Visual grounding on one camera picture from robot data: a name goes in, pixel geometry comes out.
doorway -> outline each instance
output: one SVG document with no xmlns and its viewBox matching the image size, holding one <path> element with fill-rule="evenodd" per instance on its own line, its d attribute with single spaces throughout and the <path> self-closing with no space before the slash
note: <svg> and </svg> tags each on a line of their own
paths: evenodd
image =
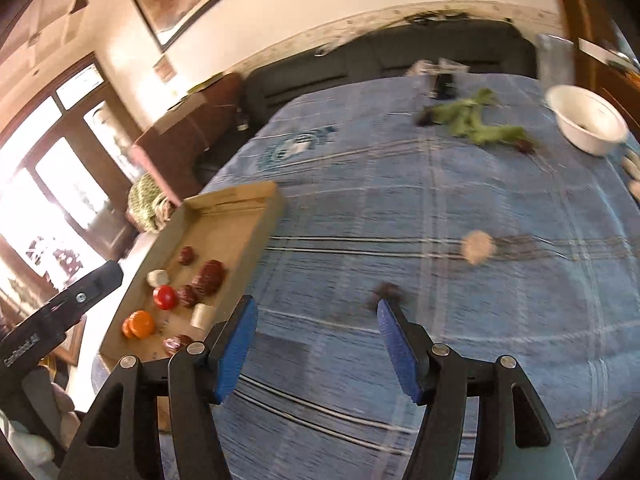
<svg viewBox="0 0 640 480">
<path fill-rule="evenodd" d="M 140 130 L 89 56 L 65 71 L 0 136 L 0 235 L 31 281 L 57 290 L 117 260 L 136 231 L 127 157 Z"/>
</svg>

white wall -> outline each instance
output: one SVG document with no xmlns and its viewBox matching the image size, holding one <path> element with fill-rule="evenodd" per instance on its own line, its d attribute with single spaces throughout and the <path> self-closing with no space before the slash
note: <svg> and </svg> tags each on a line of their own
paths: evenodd
<svg viewBox="0 0 640 480">
<path fill-rule="evenodd" d="M 97 27 L 95 51 L 130 112 L 146 128 L 175 97 L 153 72 L 160 52 L 131 0 L 109 1 L 104 4 L 104 23 Z M 271 44 L 323 23 L 367 10 L 428 1 L 441 0 L 222 0 L 170 47 L 168 57 L 180 75 L 180 85 L 188 88 Z M 489 1 L 561 13 L 558 0 Z"/>
<path fill-rule="evenodd" d="M 65 68 L 90 54 L 93 49 L 93 42 L 82 39 L 67 43 L 54 56 L 47 57 L 31 75 L 23 78 L 11 93 L 0 96 L 0 132 L 34 95 L 59 76 Z"/>
</svg>

blue tablecloth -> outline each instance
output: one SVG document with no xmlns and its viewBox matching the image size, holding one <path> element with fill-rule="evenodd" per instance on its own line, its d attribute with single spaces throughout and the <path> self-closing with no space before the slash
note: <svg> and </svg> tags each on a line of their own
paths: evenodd
<svg viewBox="0 0 640 480">
<path fill-rule="evenodd" d="M 236 393 L 214 411 L 245 480 L 400 478 L 423 414 L 402 394 L 376 317 L 381 281 L 405 312 L 464 356 L 515 356 L 561 431 L 578 478 L 594 479 L 640 412 L 640 214 L 620 151 L 570 145 L 537 82 L 467 75 L 502 105 L 485 123 L 526 127 L 535 156 L 416 127 L 418 78 L 308 94 L 281 109 L 204 190 L 275 180 L 287 212 L 247 291 L 260 309 Z M 460 240 L 498 255 L 472 267 Z M 457 476 L 474 450 L 470 401 Z M 175 465 L 164 445 L 168 478 Z"/>
</svg>

red tomato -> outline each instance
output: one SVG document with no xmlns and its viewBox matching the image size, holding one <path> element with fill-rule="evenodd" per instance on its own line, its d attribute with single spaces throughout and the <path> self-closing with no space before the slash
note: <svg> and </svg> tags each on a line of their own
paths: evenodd
<svg viewBox="0 0 640 480">
<path fill-rule="evenodd" d="M 160 285 L 154 289 L 154 301 L 161 310 L 171 310 L 178 302 L 178 298 L 173 287 Z"/>
</svg>

green vegetable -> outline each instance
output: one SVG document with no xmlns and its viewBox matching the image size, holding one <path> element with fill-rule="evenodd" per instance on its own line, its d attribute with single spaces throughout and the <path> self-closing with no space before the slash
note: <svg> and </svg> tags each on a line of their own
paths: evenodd
<svg viewBox="0 0 640 480">
<path fill-rule="evenodd" d="M 521 145 L 522 141 L 526 141 L 532 150 L 534 143 L 527 137 L 522 126 L 482 124 L 482 107 L 497 102 L 498 99 L 491 90 L 481 88 L 472 99 L 460 99 L 450 104 L 428 108 L 428 111 L 430 120 L 436 124 L 447 124 L 454 137 L 468 137 L 478 146 L 484 146 L 488 142 L 514 145 L 519 142 Z"/>
</svg>

